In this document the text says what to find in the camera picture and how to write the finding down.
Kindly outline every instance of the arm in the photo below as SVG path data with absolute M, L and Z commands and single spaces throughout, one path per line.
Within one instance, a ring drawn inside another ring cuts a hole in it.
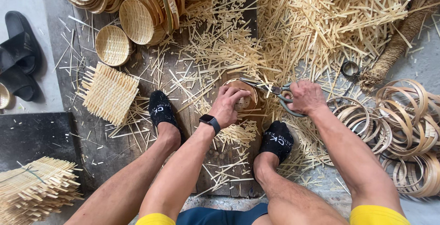
M 371 149 L 328 109 L 321 86 L 301 80 L 292 83 L 289 109 L 308 115 L 315 123 L 336 169 L 352 195 L 352 209 L 379 205 L 404 216 L 399 194 Z
M 234 104 L 249 91 L 223 86 L 209 112 L 220 127 L 226 128 L 237 121 Z M 139 211 L 139 217 L 152 213 L 164 214 L 176 221 L 186 199 L 191 194 L 205 154 L 214 138 L 214 128 L 201 123 L 194 134 L 168 160 L 148 190 Z

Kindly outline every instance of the hand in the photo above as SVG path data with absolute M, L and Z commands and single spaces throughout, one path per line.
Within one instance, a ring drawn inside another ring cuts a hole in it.
M 234 110 L 234 104 L 242 97 L 250 95 L 249 91 L 240 90 L 236 87 L 222 86 L 216 101 L 212 104 L 209 115 L 217 119 L 222 129 L 230 126 L 237 121 L 237 111 Z
M 321 86 L 309 80 L 300 80 L 290 84 L 293 98 L 290 94 L 285 97 L 293 99 L 293 103 L 287 103 L 287 107 L 298 113 L 311 115 L 316 110 L 325 108 L 328 110 L 326 100 L 322 94 Z

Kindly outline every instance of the scissor handle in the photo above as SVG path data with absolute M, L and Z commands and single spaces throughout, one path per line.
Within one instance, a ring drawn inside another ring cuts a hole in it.
M 292 82 L 289 82 L 289 83 L 287 83 L 286 85 L 284 85 L 284 86 L 281 88 L 281 90 L 292 92 L 292 91 L 290 90 L 290 84 L 291 84 L 291 83 L 292 83 Z M 282 106 L 282 107 L 284 108 L 284 110 L 286 110 L 290 115 L 293 115 L 293 116 L 295 116 L 295 117 L 299 117 L 299 118 L 307 117 L 307 115 L 293 112 L 292 110 L 290 110 L 290 109 L 287 107 L 286 103 L 292 103 L 292 102 L 293 102 L 292 99 L 288 99 L 288 98 L 284 97 L 284 96 L 281 95 L 281 94 L 278 94 L 277 97 L 280 99 L 279 103 L 281 104 L 281 106 Z

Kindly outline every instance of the pile of bamboo rings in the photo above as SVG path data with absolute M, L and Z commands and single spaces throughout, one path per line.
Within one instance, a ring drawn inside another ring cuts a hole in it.
M 414 197 L 440 192 L 440 96 L 410 79 L 389 82 L 376 94 L 375 109 L 348 97 L 352 104 L 333 113 L 368 143 L 382 166 L 391 173 L 399 193 Z

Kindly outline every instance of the blue shorts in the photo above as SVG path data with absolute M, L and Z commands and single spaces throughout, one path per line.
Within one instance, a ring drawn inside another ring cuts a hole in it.
M 180 212 L 176 225 L 251 225 L 267 214 L 267 204 L 260 203 L 249 211 L 223 211 L 197 207 Z

